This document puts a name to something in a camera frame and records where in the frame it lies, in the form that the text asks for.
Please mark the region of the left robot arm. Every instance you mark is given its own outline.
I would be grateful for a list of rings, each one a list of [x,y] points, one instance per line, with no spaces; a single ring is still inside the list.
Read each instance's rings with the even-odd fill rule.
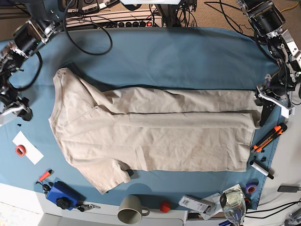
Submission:
[[[287,29],[282,13],[271,0],[239,0],[237,4],[254,29],[254,40],[259,49],[275,63],[279,70],[267,74],[264,83],[257,85],[255,102],[262,106],[260,126],[263,126],[275,106],[281,108],[281,116],[289,118],[294,104],[289,94],[301,82],[301,51]]]

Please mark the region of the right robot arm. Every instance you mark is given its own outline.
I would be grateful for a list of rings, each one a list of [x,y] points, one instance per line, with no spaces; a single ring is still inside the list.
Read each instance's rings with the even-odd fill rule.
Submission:
[[[0,124],[5,125],[17,117],[30,121],[33,117],[29,107],[29,99],[22,92],[31,88],[42,69],[43,60],[39,50],[47,45],[63,25],[59,16],[45,8],[42,0],[23,0],[28,9],[30,19],[13,33],[13,40],[0,51]],[[14,87],[9,78],[21,70],[23,63],[36,55],[39,60],[38,69],[33,79],[23,87]]]

